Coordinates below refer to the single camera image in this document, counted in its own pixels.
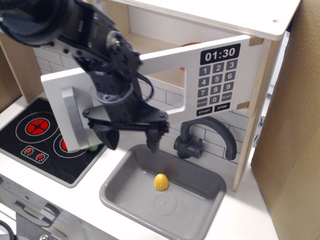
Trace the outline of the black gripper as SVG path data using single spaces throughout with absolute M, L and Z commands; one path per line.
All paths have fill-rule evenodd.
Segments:
M 101 105 L 87 108 L 82 114 L 107 148 L 115 150 L 118 130 L 127 130 L 147 132 L 148 148 L 152 153 L 159 149 L 160 134 L 169 132 L 168 114 L 146 103 L 133 85 L 121 94 L 96 91 L 96 98 Z

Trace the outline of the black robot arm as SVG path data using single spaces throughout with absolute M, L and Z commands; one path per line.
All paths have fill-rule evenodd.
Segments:
M 100 144 L 117 148 L 120 131 L 141 131 L 152 152 L 169 131 L 167 114 L 148 105 L 139 80 L 140 54 L 132 49 L 114 22 L 91 4 L 80 0 L 3 0 L 0 30 L 29 47 L 51 47 L 71 55 L 89 75 L 99 106 L 89 106 L 71 86 L 42 84 L 69 151 Z

